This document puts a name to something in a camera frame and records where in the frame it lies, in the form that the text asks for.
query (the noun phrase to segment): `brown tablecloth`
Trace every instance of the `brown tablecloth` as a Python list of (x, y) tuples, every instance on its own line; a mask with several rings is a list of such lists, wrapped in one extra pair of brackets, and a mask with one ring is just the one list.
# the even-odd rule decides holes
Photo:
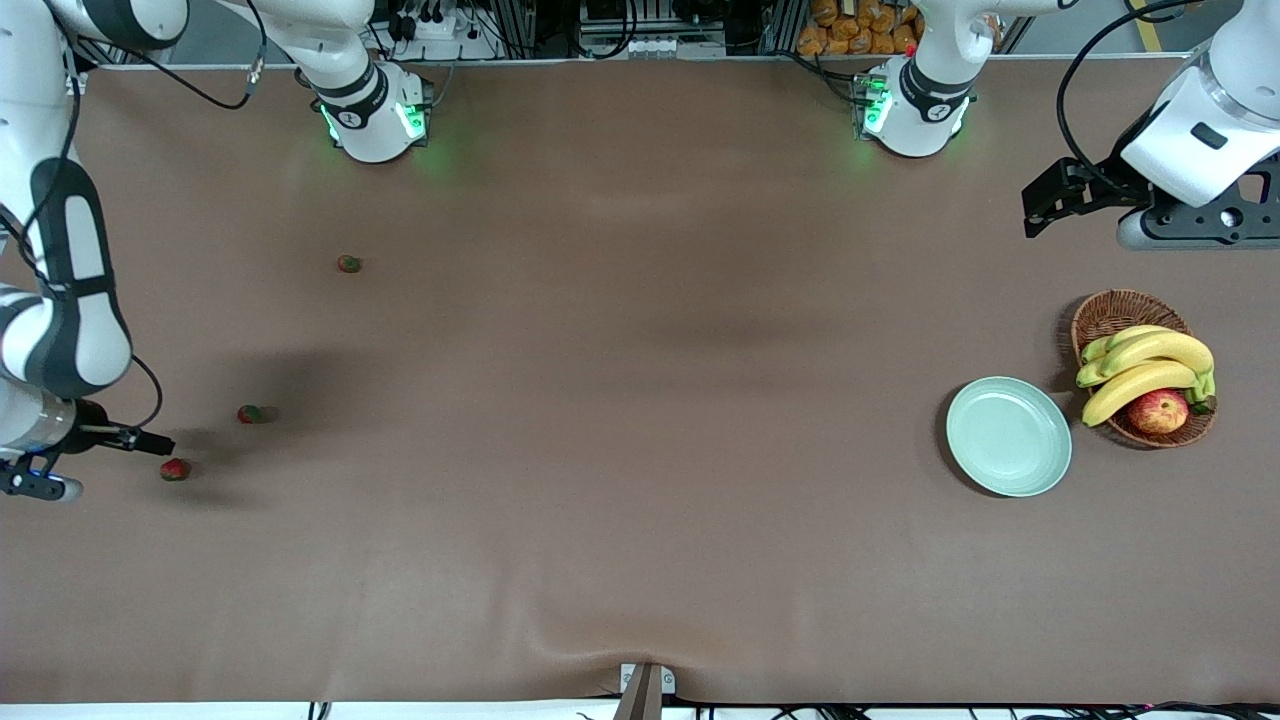
[[(1091, 63), (1085, 147), (1175, 65)], [(77, 503), (0, 502), (0, 700), (589, 696), (630, 660), (724, 702), (1280, 700), (1280, 252), (1023, 238), (1062, 69), (992, 63), (905, 160), (790, 64), (465, 68), (379, 167), (285, 72), (241, 113), (96, 74), (78, 147), (198, 471), (101, 450)], [(950, 395), (1070, 389), (1060, 315), (1108, 287), (1215, 347), (1213, 433), (1075, 427), (1050, 493), (977, 492)]]

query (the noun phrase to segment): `light green plate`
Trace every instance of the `light green plate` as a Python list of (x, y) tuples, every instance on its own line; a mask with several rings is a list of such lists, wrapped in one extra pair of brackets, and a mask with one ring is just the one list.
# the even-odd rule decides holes
[(1057, 484), (1071, 464), (1071, 430), (1057, 405), (1016, 378), (983, 378), (947, 411), (947, 443), (982, 487), (1030, 497)]

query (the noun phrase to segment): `bread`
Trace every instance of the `bread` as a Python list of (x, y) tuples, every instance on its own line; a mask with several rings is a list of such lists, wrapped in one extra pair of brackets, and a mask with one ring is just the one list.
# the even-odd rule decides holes
[(890, 37), (887, 32), (873, 32), (872, 33), (872, 54), (873, 55), (892, 55), (893, 54), (893, 38)]
[(859, 29), (861, 29), (861, 28), (858, 27), (858, 19), (856, 18), (850, 18), (849, 15), (842, 15), (838, 20), (836, 20), (831, 26), (831, 38), (832, 40), (844, 40), (844, 41), (847, 42), (847, 41), (852, 40), (858, 35)]
[(813, 22), (831, 27), (831, 23), (840, 19), (840, 4), (836, 0), (813, 0), (809, 13), (813, 15)]
[(800, 31), (800, 37), (796, 40), (796, 53), (810, 58), (813, 55), (822, 55), (826, 49), (827, 31), (813, 26), (808, 26)]
[(849, 41), (849, 54), (861, 55), (872, 50), (872, 31), (863, 28)]
[(872, 32), (888, 32), (893, 27), (893, 8), (887, 8), (879, 0), (859, 0), (858, 24), (872, 28)]
[(911, 32), (910, 24), (897, 26), (890, 37), (893, 38), (895, 53), (906, 53), (908, 47), (915, 46), (915, 33)]

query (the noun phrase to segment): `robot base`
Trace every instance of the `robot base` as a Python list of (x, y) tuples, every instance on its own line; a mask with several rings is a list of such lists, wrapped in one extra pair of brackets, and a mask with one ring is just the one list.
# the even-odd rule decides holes
[(906, 61), (905, 56), (897, 56), (854, 78), (852, 96), (865, 101), (854, 105), (854, 128), (859, 138), (878, 140), (892, 152), (925, 158), (942, 150), (960, 132), (969, 100), (965, 99), (954, 111), (946, 105), (936, 105), (931, 110), (941, 108), (946, 114), (941, 120), (925, 120), (904, 100), (900, 78)]

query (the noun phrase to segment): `green led light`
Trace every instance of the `green led light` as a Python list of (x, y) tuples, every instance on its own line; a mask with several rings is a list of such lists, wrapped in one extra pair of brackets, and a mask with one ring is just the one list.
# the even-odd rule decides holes
[(406, 108), (404, 105), (397, 102), (396, 114), (401, 117), (404, 132), (407, 132), (410, 137), (422, 137), (422, 110), (413, 106)]
[(863, 128), (868, 132), (879, 132), (884, 127), (884, 118), (888, 117), (890, 108), (893, 106), (893, 96), (888, 91), (881, 95), (881, 100), (867, 108), (867, 118)]

